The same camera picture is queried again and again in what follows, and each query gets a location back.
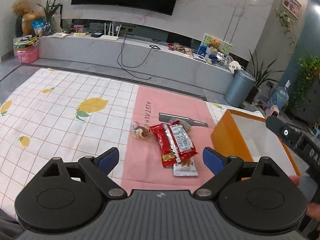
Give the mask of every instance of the dried flower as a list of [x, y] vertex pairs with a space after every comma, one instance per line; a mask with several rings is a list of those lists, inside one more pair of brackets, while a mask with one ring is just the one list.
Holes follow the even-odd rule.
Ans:
[[12, 5], [12, 12], [16, 14], [16, 16], [21, 17], [25, 13], [30, 11], [30, 3], [29, 0], [18, 0]]

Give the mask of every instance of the pink placemat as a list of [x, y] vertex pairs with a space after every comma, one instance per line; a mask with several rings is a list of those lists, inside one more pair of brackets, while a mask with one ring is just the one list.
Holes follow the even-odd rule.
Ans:
[[172, 167], [162, 167], [160, 147], [154, 136], [148, 141], [136, 140], [130, 136], [121, 182], [121, 187], [129, 194], [132, 189], [190, 189], [193, 192], [213, 176], [202, 160], [203, 149], [213, 148], [211, 133], [215, 127], [206, 103], [196, 98], [140, 86], [132, 121], [156, 125], [160, 123], [159, 113], [185, 116], [208, 123], [209, 128], [192, 126], [190, 133], [199, 153], [195, 156], [199, 176], [174, 177]]

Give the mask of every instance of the orange box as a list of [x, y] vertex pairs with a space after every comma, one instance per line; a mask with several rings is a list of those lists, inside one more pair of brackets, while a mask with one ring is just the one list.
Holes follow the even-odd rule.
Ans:
[[271, 157], [287, 175], [300, 176], [287, 146], [265, 124], [265, 119], [227, 110], [212, 132], [214, 149], [225, 157], [236, 155], [246, 162]]

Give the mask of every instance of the ceiling light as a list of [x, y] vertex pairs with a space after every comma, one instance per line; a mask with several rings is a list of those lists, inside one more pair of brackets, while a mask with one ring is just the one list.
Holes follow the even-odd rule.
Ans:
[[316, 6], [315, 9], [320, 14], [320, 6]]

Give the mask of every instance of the snack bag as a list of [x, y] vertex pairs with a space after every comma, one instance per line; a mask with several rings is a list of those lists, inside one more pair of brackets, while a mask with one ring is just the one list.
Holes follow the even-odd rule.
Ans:
[[173, 165], [174, 176], [198, 176], [193, 157], [186, 161]]
[[179, 121], [151, 126], [150, 130], [159, 142], [163, 167], [180, 164], [197, 154], [193, 142]]
[[131, 123], [130, 132], [136, 139], [141, 140], [147, 139], [150, 135], [149, 126], [139, 122]]
[[42, 18], [32, 21], [31, 25], [36, 36], [42, 36], [44, 34], [44, 20]]
[[191, 125], [188, 124], [186, 121], [183, 121], [183, 120], [180, 120], [180, 119], [177, 119], [175, 117], [171, 118], [171, 120], [169, 121], [169, 123], [174, 123], [176, 121], [179, 121], [179, 124], [182, 125], [182, 127], [184, 128], [184, 130], [187, 132], [187, 133], [190, 133], [191, 132]]

